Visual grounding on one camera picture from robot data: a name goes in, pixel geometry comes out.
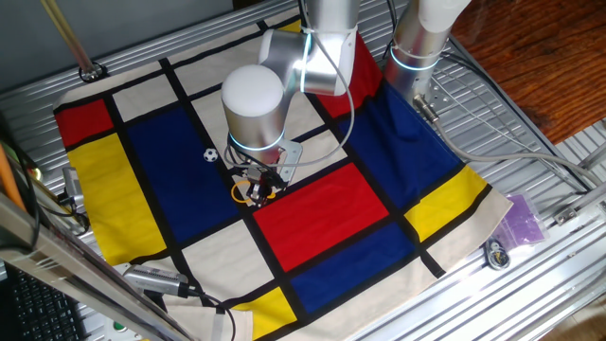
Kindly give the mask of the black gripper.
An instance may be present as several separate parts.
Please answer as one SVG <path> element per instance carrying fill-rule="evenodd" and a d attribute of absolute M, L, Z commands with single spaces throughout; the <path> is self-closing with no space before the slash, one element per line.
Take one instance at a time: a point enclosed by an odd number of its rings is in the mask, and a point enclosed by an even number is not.
<path fill-rule="evenodd" d="M 250 183 L 248 197 L 257 207 L 275 199 L 276 193 L 284 188 L 284 181 L 275 169 L 258 164 L 247 165 L 245 177 Z"/>

